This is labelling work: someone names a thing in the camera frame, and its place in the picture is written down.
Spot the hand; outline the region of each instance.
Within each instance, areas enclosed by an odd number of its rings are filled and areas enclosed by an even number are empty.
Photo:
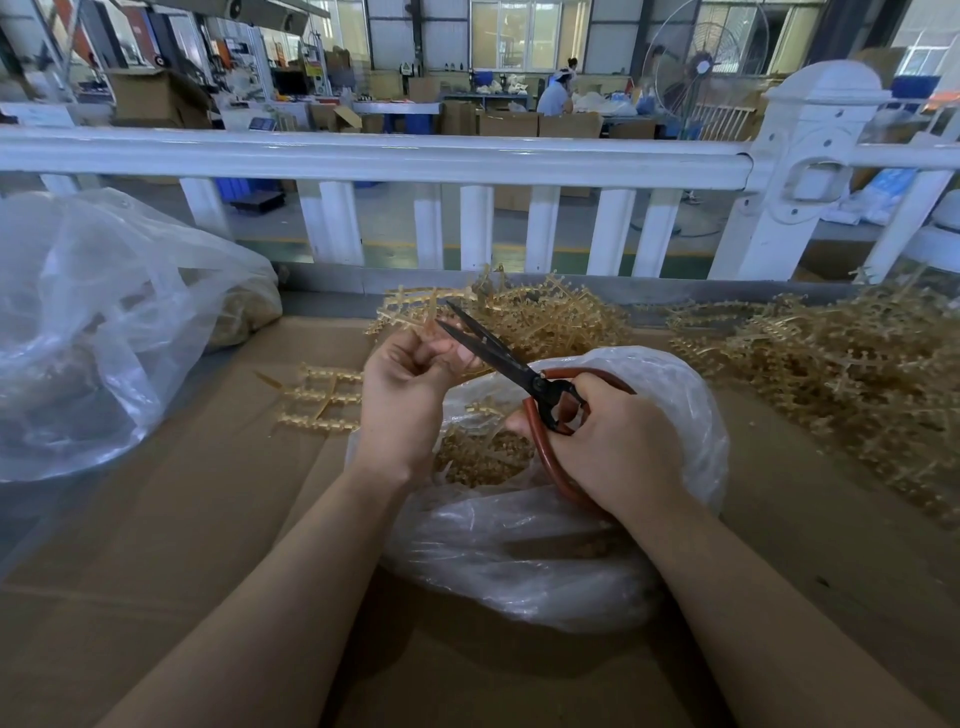
[[[682,497],[683,450],[663,411],[591,374],[581,374],[573,383],[590,405],[589,418],[573,435],[547,431],[564,470],[624,525],[655,515]],[[506,426],[530,439],[522,409],[507,418]]]
[[[351,466],[387,485],[429,476],[444,395],[475,364],[439,328],[389,336],[364,367],[360,444]]]

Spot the factory floor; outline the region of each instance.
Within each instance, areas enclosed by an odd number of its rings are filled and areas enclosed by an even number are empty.
[[[6,193],[41,189],[36,176],[5,176]],[[104,178],[104,184],[120,189],[136,199],[175,217],[192,223],[192,216],[180,185],[146,182],[141,178]],[[459,187],[444,184],[443,230],[444,267],[460,268]],[[384,182],[355,191],[360,235],[368,266],[380,268],[416,268],[416,230],[414,227],[412,184]],[[737,193],[703,190],[696,192],[698,205],[681,204],[674,235],[662,275],[665,278],[702,279],[707,276],[712,256],[720,241],[727,216]],[[629,276],[640,228],[650,199],[649,190],[638,190],[633,223],[627,234],[620,275]],[[557,219],[553,268],[562,274],[582,274],[587,269],[590,240],[596,221],[599,194],[589,197],[561,197]],[[309,262],[306,226],[296,193],[288,193],[286,205],[264,215],[240,213],[227,206],[228,219],[236,240],[271,260]],[[522,271],[527,213],[498,209],[493,218],[493,264],[507,271]],[[837,226],[821,222],[815,238],[861,240],[876,239],[874,226]]]

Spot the person's right hand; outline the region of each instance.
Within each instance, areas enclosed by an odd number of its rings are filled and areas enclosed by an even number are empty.
[[[663,411],[592,374],[577,376],[573,384],[590,405],[587,422],[569,436],[547,431],[564,470],[624,523],[655,517],[683,499],[683,449]],[[522,409],[507,418],[506,426],[530,439]]]

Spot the forearm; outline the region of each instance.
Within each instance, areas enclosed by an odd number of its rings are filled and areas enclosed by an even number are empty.
[[[625,525],[745,728],[944,725],[692,497]]]
[[[315,726],[402,502],[373,481],[341,475],[102,726]]]

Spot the scissors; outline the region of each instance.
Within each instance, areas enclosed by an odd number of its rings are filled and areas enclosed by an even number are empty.
[[[583,411],[581,424],[589,417],[589,404],[577,392],[573,382],[568,381],[577,375],[587,372],[599,376],[609,385],[629,394],[636,394],[633,388],[619,376],[591,367],[560,367],[535,372],[519,361],[506,344],[473,319],[460,306],[450,301],[447,302],[447,305],[464,323],[464,326],[475,334],[475,337],[446,321],[438,319],[437,323],[440,327],[474,356],[493,367],[514,384],[522,387],[530,395],[523,401],[523,410],[526,412],[527,421],[530,423],[534,447],[540,456],[543,468],[556,483],[561,494],[589,511],[608,517],[609,514],[597,505],[560,465],[557,455],[550,445],[550,440],[547,438],[546,430],[551,429],[562,435],[572,435],[575,430],[567,422],[575,419],[577,413],[581,410]],[[559,407],[564,395],[573,399],[577,404],[577,409],[570,417],[564,417],[561,420],[554,416],[554,410],[557,409],[558,414],[561,414]]]

